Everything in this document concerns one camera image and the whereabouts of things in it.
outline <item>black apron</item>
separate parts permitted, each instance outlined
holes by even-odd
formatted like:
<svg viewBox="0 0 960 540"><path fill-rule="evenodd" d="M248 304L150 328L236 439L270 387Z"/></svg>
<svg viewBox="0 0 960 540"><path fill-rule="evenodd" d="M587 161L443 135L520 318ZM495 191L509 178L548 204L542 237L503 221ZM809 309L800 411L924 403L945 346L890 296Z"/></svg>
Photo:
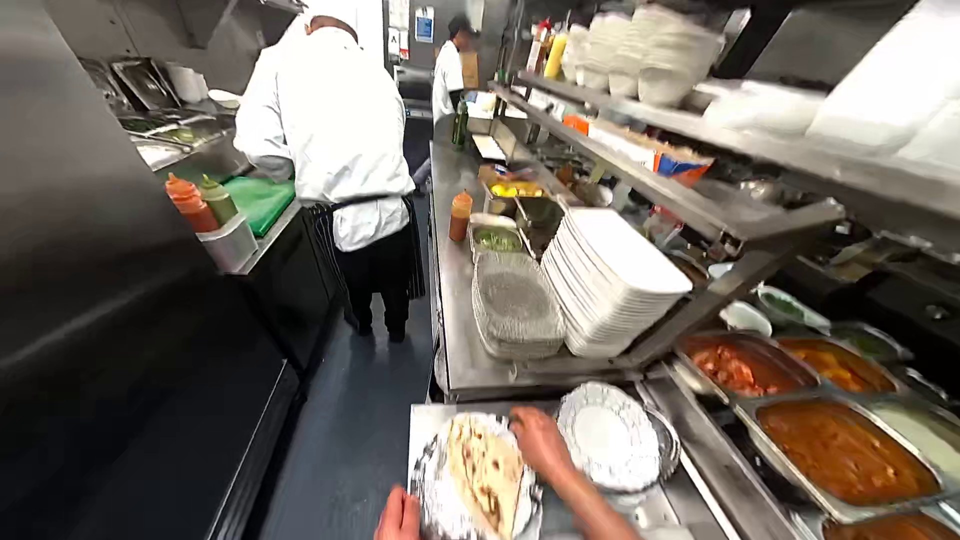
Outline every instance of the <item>black apron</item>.
<svg viewBox="0 0 960 540"><path fill-rule="evenodd" d="M407 294L410 300L422 298L426 294L426 281L423 274L423 263L420 259L420 231L417 227L417 214L414 211L413 199L410 195L364 195L334 204L311 201L313 206L307 207L311 217L313 217L314 234L317 236L317 243L320 245L321 255L327 265L333 269L333 274L337 278L340 294L346 300L344 302L344 314L348 322L353 326L356 326L356 319L353 317L353 311L350 308L347 282L344 280L343 272L341 272L340 266L337 264L337 244L333 237L333 212L361 203L395 198L402 199L403 205L407 208L407 213L410 217L409 223L407 224L407 231L410 234L410 250L413 256L411 257L411 267L408 269L410 279L407 284Z"/></svg>

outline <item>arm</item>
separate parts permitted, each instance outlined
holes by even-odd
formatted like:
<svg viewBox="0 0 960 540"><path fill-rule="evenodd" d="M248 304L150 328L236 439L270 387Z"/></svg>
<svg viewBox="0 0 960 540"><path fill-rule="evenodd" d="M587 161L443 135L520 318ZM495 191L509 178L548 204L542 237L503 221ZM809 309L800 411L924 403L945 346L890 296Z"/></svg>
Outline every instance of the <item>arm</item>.
<svg viewBox="0 0 960 540"><path fill-rule="evenodd" d="M275 53L264 49L256 61L236 114L233 146L267 176L282 181L293 176L294 164L280 122Z"/></svg>
<svg viewBox="0 0 960 540"><path fill-rule="evenodd" d="M523 459L553 487L589 540L642 540L570 460L557 423L538 408L514 407L510 429Z"/></svg>

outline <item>black refrigerator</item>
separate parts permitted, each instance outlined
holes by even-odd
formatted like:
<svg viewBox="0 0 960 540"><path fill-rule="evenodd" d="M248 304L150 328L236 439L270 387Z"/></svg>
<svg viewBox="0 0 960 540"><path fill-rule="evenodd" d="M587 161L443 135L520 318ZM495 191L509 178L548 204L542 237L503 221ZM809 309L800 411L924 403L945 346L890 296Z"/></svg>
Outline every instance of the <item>black refrigerator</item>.
<svg viewBox="0 0 960 540"><path fill-rule="evenodd" d="M42 2L0 59L0 537L239 538L297 376Z"/></svg>

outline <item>red squeeze bottle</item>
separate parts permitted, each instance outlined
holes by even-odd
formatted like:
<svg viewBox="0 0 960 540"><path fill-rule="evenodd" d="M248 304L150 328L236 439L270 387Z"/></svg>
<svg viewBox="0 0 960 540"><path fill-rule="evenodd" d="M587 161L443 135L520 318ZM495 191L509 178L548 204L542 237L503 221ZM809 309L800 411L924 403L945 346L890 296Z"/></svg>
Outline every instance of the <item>red squeeze bottle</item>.
<svg viewBox="0 0 960 540"><path fill-rule="evenodd" d="M209 233L220 229L217 218L213 215L213 210L204 202L197 189L192 183L174 176L170 173L166 182L167 195L174 202L180 215L190 222L194 233Z"/></svg>

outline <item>naan bread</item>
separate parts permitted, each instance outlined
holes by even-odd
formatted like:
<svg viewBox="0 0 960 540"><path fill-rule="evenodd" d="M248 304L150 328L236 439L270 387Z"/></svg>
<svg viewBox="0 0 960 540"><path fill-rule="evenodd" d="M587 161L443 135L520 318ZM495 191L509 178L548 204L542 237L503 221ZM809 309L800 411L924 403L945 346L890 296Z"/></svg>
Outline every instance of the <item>naan bread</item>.
<svg viewBox="0 0 960 540"><path fill-rule="evenodd" d="M513 540L523 460L509 443L473 423L468 414L453 419L447 438L450 475L470 515Z"/></svg>

